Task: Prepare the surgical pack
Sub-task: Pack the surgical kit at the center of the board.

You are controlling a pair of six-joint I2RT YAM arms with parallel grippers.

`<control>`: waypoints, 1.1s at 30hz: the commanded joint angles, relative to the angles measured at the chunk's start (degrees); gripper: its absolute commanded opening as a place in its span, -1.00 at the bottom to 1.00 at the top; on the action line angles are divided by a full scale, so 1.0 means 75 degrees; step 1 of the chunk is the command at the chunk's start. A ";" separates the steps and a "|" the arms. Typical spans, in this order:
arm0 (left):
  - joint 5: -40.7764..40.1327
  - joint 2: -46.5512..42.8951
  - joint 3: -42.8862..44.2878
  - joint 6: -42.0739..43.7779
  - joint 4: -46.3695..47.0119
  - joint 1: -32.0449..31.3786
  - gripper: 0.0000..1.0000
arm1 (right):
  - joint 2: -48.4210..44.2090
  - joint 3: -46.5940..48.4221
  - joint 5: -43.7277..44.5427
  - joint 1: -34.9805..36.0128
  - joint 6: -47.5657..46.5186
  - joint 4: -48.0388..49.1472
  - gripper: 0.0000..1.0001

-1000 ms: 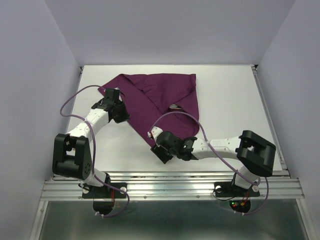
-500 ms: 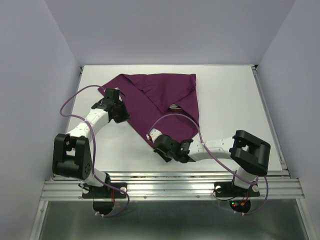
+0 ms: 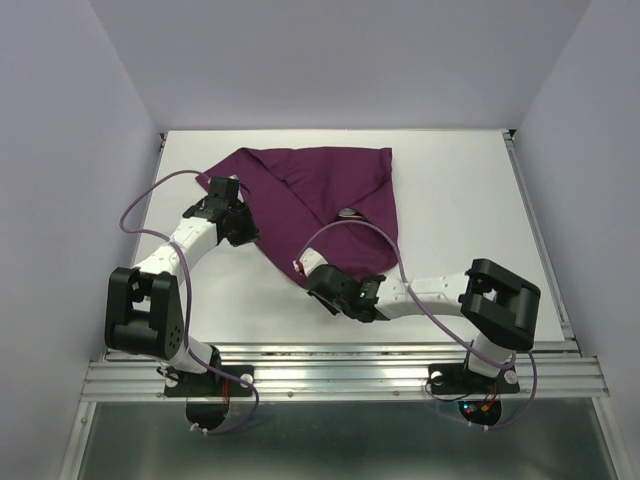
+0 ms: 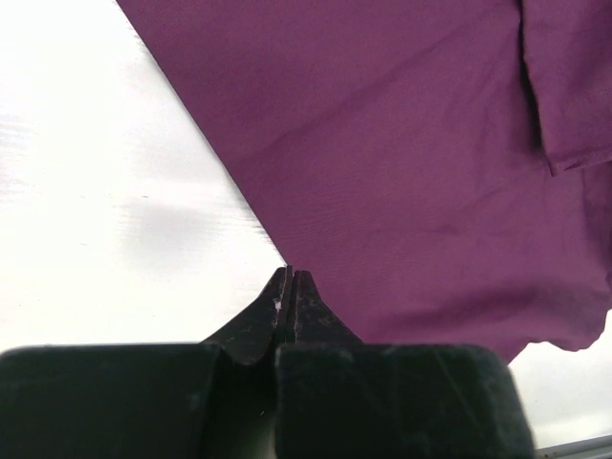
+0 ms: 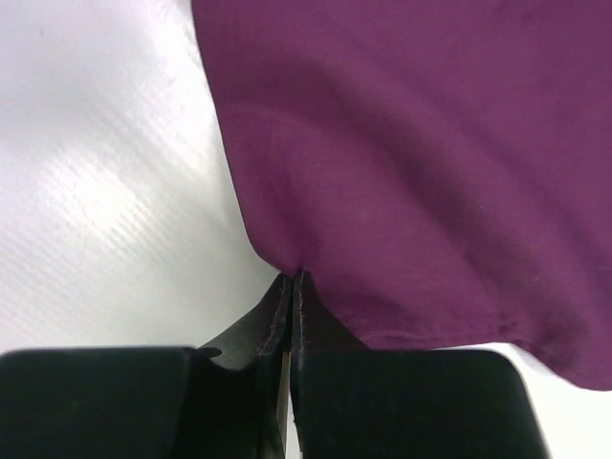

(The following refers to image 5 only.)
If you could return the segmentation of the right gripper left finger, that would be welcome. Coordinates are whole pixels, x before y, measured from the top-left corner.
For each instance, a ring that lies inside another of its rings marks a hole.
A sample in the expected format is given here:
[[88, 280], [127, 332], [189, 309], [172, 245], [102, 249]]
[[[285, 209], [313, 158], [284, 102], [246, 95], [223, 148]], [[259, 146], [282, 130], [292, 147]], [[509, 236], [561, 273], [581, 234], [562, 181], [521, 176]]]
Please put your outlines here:
[[1, 358], [5, 458], [281, 458], [292, 285], [198, 348], [28, 349]]

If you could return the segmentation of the purple surgical drape cloth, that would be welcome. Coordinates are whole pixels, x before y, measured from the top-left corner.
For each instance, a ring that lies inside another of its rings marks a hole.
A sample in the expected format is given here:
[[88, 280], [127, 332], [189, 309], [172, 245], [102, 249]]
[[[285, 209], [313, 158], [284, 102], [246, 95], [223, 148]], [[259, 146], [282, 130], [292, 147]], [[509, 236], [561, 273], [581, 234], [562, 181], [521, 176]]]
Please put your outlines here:
[[607, 1], [196, 1], [255, 251], [374, 348], [611, 386]]

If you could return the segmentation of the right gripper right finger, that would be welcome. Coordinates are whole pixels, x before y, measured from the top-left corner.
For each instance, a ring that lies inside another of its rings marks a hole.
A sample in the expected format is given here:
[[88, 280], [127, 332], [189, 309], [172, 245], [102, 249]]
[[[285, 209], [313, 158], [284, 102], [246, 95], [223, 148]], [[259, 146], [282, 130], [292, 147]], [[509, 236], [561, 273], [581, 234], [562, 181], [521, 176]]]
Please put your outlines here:
[[291, 395], [306, 458], [545, 458], [515, 367], [485, 350], [372, 350], [295, 278]]

